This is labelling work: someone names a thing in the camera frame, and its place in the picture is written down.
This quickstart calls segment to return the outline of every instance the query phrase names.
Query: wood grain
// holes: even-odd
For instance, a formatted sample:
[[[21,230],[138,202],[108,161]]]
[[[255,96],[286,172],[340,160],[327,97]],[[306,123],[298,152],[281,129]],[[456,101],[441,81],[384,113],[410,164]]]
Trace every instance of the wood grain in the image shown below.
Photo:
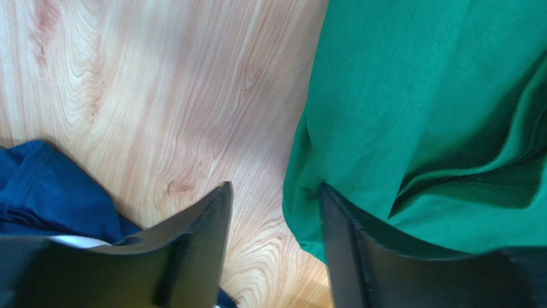
[[[1,0],[0,145],[47,139],[150,227],[218,182],[240,307],[330,307],[281,212],[326,0]]]

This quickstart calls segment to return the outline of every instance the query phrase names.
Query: wooden floor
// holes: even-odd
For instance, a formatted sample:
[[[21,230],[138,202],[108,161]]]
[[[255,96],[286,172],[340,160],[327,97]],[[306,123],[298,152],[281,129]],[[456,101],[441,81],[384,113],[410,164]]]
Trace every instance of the wooden floor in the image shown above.
[[[150,227],[223,180],[221,286],[330,307],[281,212],[326,0],[0,0],[0,146],[47,139]]]

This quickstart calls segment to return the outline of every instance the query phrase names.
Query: blue fabric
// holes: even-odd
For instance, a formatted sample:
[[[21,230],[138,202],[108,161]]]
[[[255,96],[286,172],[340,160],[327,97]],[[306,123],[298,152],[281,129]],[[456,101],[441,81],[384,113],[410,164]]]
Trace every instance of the blue fabric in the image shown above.
[[[52,145],[0,151],[0,235],[80,235],[116,244],[140,229]]]
[[[238,308],[234,300],[231,299],[222,289],[218,291],[217,305],[220,308]]]

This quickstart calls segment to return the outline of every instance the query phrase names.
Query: green pants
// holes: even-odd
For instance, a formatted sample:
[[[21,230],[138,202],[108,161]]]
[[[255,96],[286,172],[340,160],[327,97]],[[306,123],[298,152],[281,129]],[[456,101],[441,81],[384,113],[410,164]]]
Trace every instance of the green pants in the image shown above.
[[[464,252],[547,244],[547,2],[330,0],[284,184],[324,260],[327,182]]]

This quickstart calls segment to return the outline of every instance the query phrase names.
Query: green fabric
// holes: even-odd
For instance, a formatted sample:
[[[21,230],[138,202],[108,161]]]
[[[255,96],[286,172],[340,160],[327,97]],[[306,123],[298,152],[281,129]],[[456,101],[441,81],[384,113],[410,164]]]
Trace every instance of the green fabric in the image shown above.
[[[547,1],[330,0],[284,184],[324,261],[327,182],[419,239],[547,245]]]

